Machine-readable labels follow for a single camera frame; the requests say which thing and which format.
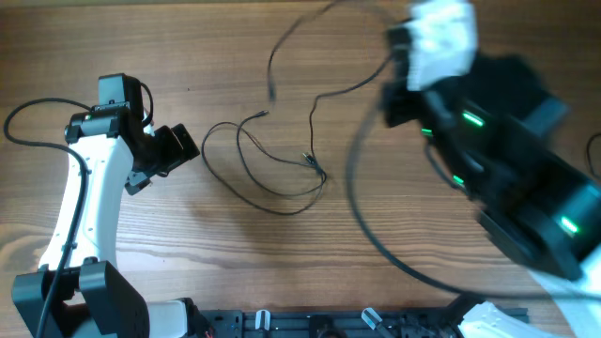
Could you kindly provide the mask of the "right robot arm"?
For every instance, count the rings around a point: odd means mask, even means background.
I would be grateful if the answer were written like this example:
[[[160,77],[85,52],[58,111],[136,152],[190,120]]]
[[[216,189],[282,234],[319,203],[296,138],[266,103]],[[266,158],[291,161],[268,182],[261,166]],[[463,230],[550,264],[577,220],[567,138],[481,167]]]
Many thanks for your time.
[[[468,70],[408,88],[408,56],[392,54],[383,89],[386,122],[418,121],[482,208],[490,241],[529,269],[579,337],[600,333],[600,186],[556,155],[550,134],[565,104],[516,55],[475,55]]]

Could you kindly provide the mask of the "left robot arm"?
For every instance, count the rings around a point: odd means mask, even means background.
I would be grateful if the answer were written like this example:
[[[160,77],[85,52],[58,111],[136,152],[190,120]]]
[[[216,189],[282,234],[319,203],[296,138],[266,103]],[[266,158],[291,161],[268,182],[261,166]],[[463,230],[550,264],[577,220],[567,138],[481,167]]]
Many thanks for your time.
[[[211,337],[189,298],[147,302],[116,267],[123,193],[167,177],[199,155],[181,124],[154,129],[146,84],[124,73],[99,78],[99,102],[71,117],[69,172],[52,239],[36,271],[17,276],[11,297],[35,337]]]

